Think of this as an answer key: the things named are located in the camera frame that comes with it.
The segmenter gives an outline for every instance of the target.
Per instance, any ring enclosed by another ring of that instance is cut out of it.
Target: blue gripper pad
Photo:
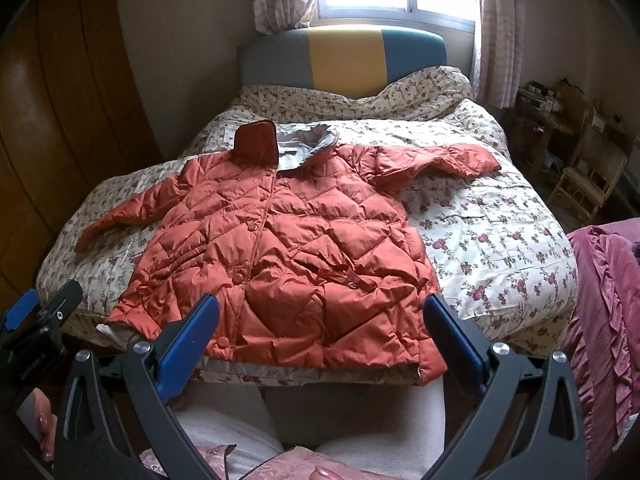
[[[486,393],[489,340],[472,321],[465,321],[431,294],[422,308],[424,325],[462,391],[476,399]]]
[[[165,404],[180,395],[211,336],[218,327],[218,300],[205,294],[189,315],[169,323],[156,340],[158,382],[156,390]]]
[[[33,288],[30,288],[4,315],[4,328],[7,330],[17,330],[37,304],[38,294]]]

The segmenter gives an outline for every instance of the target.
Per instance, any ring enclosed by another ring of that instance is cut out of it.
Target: wooden wardrobe
[[[0,312],[97,184],[160,161],[116,0],[31,0],[0,43]]]

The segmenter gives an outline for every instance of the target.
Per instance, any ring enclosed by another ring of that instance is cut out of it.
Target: chair seat
[[[604,191],[595,185],[593,180],[586,176],[583,172],[574,168],[565,168],[564,176],[580,188],[583,195],[598,207],[602,207],[605,202]]]

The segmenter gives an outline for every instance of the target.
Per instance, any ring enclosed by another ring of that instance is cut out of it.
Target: pink blanket
[[[593,478],[629,415],[640,411],[640,219],[588,226],[568,238],[578,297],[562,346],[578,386]]]

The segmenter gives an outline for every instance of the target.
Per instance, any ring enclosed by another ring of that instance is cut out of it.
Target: white pants
[[[442,378],[427,386],[257,386],[191,381],[174,413],[196,446],[237,444],[230,480],[283,453],[282,442],[419,480],[444,448]]]

